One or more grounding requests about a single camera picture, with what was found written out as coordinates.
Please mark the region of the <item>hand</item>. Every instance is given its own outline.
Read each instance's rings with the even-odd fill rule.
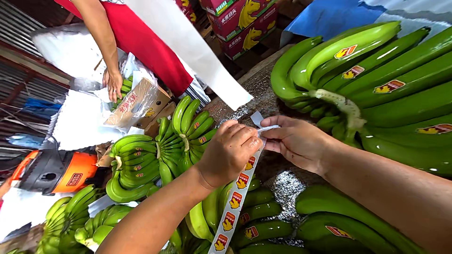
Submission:
[[[238,124],[236,120],[224,122],[196,164],[207,184],[204,187],[217,188],[235,180],[261,146],[256,129]]]
[[[110,101],[117,102],[117,97],[122,99],[122,76],[118,70],[111,72],[105,69],[102,84],[104,85],[104,87],[108,87],[108,97],[110,98]]]
[[[333,148],[342,142],[329,136],[321,129],[303,121],[285,116],[269,117],[261,121],[262,127],[279,125],[261,133],[268,139],[266,150],[281,153],[295,166],[310,172],[323,175],[323,164],[331,155]]]

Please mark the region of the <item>banana stem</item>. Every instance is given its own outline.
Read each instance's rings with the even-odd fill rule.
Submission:
[[[181,137],[182,141],[184,141],[184,145],[185,145],[185,150],[184,151],[186,152],[186,151],[190,150],[190,144],[188,142],[187,136],[185,134],[179,134],[179,137]]]
[[[361,111],[358,106],[342,95],[324,89],[309,91],[309,95],[336,105],[341,112],[347,115],[347,129],[352,130],[353,133],[361,130],[367,122],[361,118]]]
[[[157,159],[160,159],[161,151],[160,151],[160,142],[155,143],[157,147]]]
[[[118,162],[118,165],[116,166],[116,169],[117,169],[117,170],[120,170],[120,169],[121,169],[121,166],[122,166],[122,160],[121,160],[121,157],[120,157],[120,156],[115,156],[115,158],[116,158],[116,161]]]

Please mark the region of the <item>white paper sheet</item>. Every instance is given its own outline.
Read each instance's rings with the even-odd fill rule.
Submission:
[[[227,72],[173,0],[124,0],[233,110],[253,97]]]

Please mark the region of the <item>finger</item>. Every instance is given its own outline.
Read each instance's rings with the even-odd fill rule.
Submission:
[[[262,120],[260,122],[260,125],[262,127],[267,127],[267,126],[272,126],[272,125],[279,125],[281,127],[290,127],[290,126],[294,126],[295,125],[294,123],[296,121],[297,121],[296,119],[286,117],[286,116],[272,116],[272,117]]]
[[[250,137],[247,141],[245,141],[242,147],[246,147],[249,149],[250,156],[252,156],[259,148],[262,147],[262,140],[256,136]]]
[[[273,128],[268,131],[263,131],[260,135],[264,138],[272,139],[285,139],[286,137],[292,135],[291,128]]]
[[[231,137],[231,142],[237,142],[239,145],[242,145],[252,136],[257,136],[257,130],[249,126],[245,126]]]
[[[227,129],[224,132],[224,135],[226,137],[232,138],[232,136],[234,134],[236,134],[239,130],[241,130],[242,128],[245,128],[245,127],[246,127],[246,125],[241,124],[241,123],[234,124],[233,126],[231,126],[229,129]]]
[[[265,143],[265,150],[274,151],[277,153],[281,153],[281,142],[278,142],[276,140],[267,140]]]
[[[226,130],[228,130],[230,127],[232,127],[234,124],[237,124],[237,120],[227,120],[226,122],[222,123],[220,127],[217,130],[217,134],[223,134]]]

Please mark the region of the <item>blue cloth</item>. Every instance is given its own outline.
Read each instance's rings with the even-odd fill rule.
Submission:
[[[385,11],[360,0],[315,0],[284,31],[323,36],[326,41],[345,30],[374,23]]]
[[[24,105],[24,111],[50,120],[50,117],[56,114],[61,106],[61,104],[55,104],[45,100],[28,98]]]

